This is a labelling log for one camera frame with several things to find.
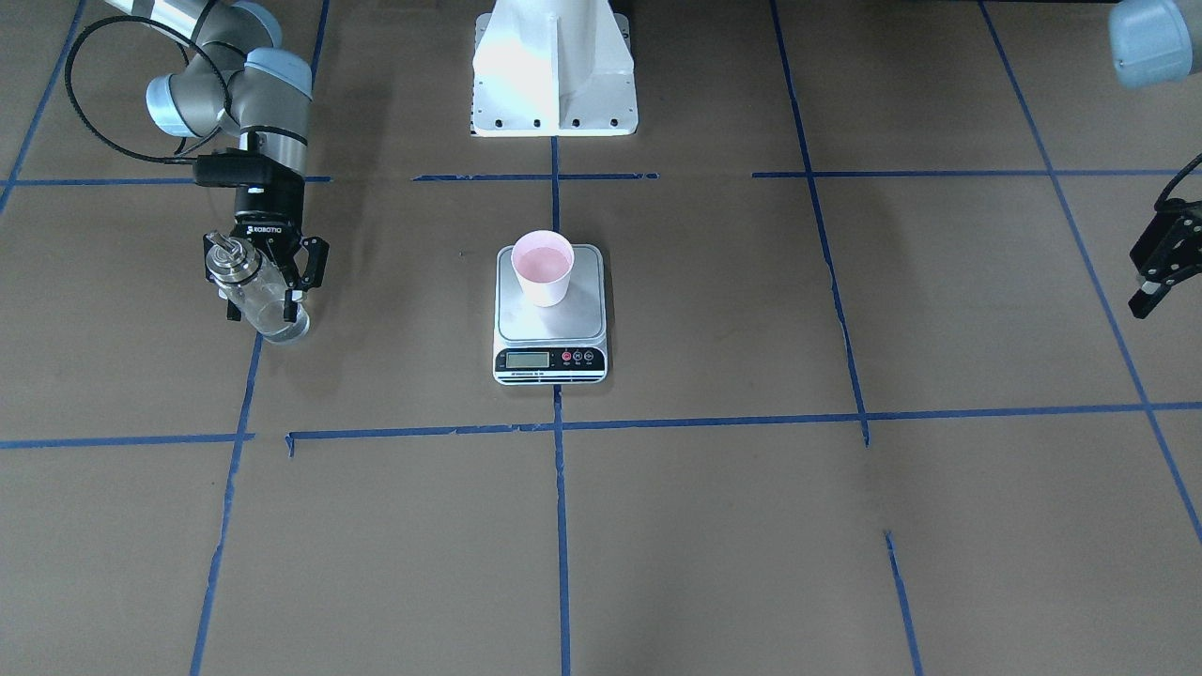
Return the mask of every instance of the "digital scale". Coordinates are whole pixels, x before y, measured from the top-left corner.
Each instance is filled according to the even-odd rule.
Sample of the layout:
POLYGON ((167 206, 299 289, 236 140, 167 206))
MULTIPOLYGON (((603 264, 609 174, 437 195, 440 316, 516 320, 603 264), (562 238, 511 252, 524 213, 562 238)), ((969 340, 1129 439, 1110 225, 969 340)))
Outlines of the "digital scale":
POLYGON ((575 244, 576 262, 564 300, 531 303, 513 272, 513 247, 496 254, 493 378, 501 385, 600 383, 609 373, 605 319, 605 263, 591 244, 575 244))

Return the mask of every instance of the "robotic arm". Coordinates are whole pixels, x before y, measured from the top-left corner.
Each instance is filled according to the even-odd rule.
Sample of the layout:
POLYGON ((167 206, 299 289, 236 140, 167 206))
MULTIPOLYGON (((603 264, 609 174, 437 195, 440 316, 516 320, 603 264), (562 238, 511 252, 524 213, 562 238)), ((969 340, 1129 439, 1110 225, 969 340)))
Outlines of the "robotic arm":
MULTIPOLYGON (((1202 0, 1124 0, 1109 17, 1111 51, 1119 82, 1138 88, 1202 71, 1202 0)), ((1198 155, 1168 182, 1156 215, 1131 249, 1139 290, 1127 306, 1144 319, 1173 286, 1202 272, 1202 201, 1172 197, 1202 164, 1198 155)))
MULTIPOLYGON (((281 31, 266 8, 246 1, 106 0, 126 17, 89 26, 72 49, 101 24, 132 20, 169 35, 196 51, 183 72, 147 87, 147 108, 163 132, 204 140, 219 132, 239 148, 197 158, 139 159, 191 164, 197 185, 233 188, 234 227, 230 236, 204 236, 206 278, 227 301, 226 316, 243 316, 276 344, 299 339, 309 328, 304 292, 320 286, 328 244, 302 233, 313 76, 299 57, 280 49, 281 31), (304 271, 296 256, 308 254, 304 271)), ((89 129, 90 123, 84 118, 89 129)))

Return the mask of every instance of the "cable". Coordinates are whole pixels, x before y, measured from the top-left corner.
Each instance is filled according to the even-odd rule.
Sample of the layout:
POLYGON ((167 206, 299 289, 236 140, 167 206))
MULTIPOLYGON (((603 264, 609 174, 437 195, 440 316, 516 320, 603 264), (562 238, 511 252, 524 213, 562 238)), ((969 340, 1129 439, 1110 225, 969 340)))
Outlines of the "cable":
POLYGON ((1158 213, 1182 213, 1189 209, 1196 209, 1198 207, 1202 207, 1202 201, 1186 202, 1185 200, 1182 198, 1170 200, 1168 197, 1170 195, 1173 194, 1173 190, 1177 188, 1178 184, 1180 184, 1182 180, 1185 179, 1186 176, 1194 173, 1194 170, 1196 170, 1198 165, 1202 165, 1202 155, 1198 155, 1192 160, 1190 160, 1190 164, 1185 165, 1182 168, 1182 171, 1177 172, 1177 176, 1174 176, 1172 180, 1168 182, 1168 185, 1165 186, 1165 190, 1160 192, 1160 197, 1156 197, 1156 204, 1154 208, 1156 209, 1158 213))
POLYGON ((76 95, 75 95, 75 87, 72 85, 72 82, 73 82, 72 78, 73 78, 73 73, 75 73, 75 60, 76 60, 76 57, 79 54, 79 48, 83 47, 83 43, 89 37, 91 37, 91 35, 94 32, 96 32, 97 30, 100 30, 100 29, 102 29, 105 26, 108 26, 108 25, 112 25, 112 24, 117 24, 117 23, 139 23, 139 24, 145 24, 145 25, 153 26, 153 28, 155 28, 155 29, 157 29, 157 30, 160 30, 162 32, 166 32, 167 35, 174 37, 177 40, 175 46, 179 47, 179 52, 180 52, 180 54, 184 55, 185 63, 188 61, 188 53, 184 52, 184 48, 183 48, 183 46, 180 46, 180 43, 184 43, 184 45, 188 45, 189 47, 191 47, 197 54, 201 55, 202 59, 204 59, 204 63, 208 64, 209 69, 213 70, 213 73, 216 75, 216 77, 218 77, 218 82, 221 84, 221 95, 222 95, 222 99, 224 99, 221 109, 228 112, 230 108, 231 108, 231 106, 233 105, 233 99, 230 95, 230 84, 226 82, 225 77, 221 76, 221 70, 218 69, 218 65, 216 65, 216 63, 213 61, 213 58, 209 57, 204 52, 204 49, 201 48, 201 46, 197 45, 194 40, 191 40, 190 37, 180 34, 178 30, 171 28, 169 25, 163 24, 162 22, 156 22, 154 19, 148 19, 145 17, 119 16, 119 17, 108 17, 106 19, 100 19, 99 22, 89 25, 88 28, 85 28, 83 30, 83 32, 79 34, 79 37, 77 37, 76 41, 75 41, 75 45, 71 46, 71 52, 67 54, 67 60, 66 60, 66 64, 65 64, 65 66, 63 69, 63 82, 64 82, 64 84, 67 88, 67 97, 71 100, 71 107, 75 108, 76 114, 79 115, 79 120, 83 121, 84 126, 88 128, 88 131, 90 131, 96 138, 99 138, 106 146, 108 146, 109 148, 117 150, 118 153, 123 154, 123 155, 127 155, 130 158, 133 158, 135 160, 142 160, 144 162, 156 162, 156 164, 162 164, 162 165, 190 165, 190 164, 195 164, 196 162, 196 158, 186 158, 184 155, 188 155, 189 153, 196 150, 201 146, 204 146, 206 143, 208 143, 209 141, 212 141, 221 131, 221 126, 220 125, 218 125, 216 128, 214 128, 213 131, 210 131, 207 136, 204 136, 204 138, 201 138, 198 142, 194 143, 189 148, 184 148, 184 143, 186 142, 186 140, 182 140, 179 142, 179 147, 175 148, 175 154, 174 155, 165 155, 165 156, 144 155, 142 153, 136 153, 133 150, 130 150, 129 148, 125 148, 125 147, 118 144, 117 142, 112 141, 111 138, 108 138, 107 136, 105 136, 103 134, 101 134, 100 130, 96 129, 96 126, 91 124, 91 120, 88 119, 88 115, 84 114, 83 108, 79 106, 79 101, 76 99, 76 95))

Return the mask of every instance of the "pink cup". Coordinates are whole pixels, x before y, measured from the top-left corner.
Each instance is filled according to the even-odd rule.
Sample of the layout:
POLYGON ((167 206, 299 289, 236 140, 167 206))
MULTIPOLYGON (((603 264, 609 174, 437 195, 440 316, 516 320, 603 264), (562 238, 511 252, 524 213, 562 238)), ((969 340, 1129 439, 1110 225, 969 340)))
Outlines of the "pink cup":
POLYGON ((531 303, 549 308, 564 300, 576 262, 572 243, 558 232, 535 230, 513 244, 513 272, 531 303))

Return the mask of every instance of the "stainless steel scale platform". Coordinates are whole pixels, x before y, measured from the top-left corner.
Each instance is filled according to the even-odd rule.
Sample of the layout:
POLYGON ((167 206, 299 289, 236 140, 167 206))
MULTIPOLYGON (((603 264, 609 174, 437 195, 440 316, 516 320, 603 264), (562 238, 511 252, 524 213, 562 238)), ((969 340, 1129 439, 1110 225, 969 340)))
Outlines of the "stainless steel scale platform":
POLYGON ((600 383, 609 373, 605 261, 591 244, 575 244, 564 300, 540 308, 522 292, 513 247, 496 254, 493 378, 501 385, 600 383))

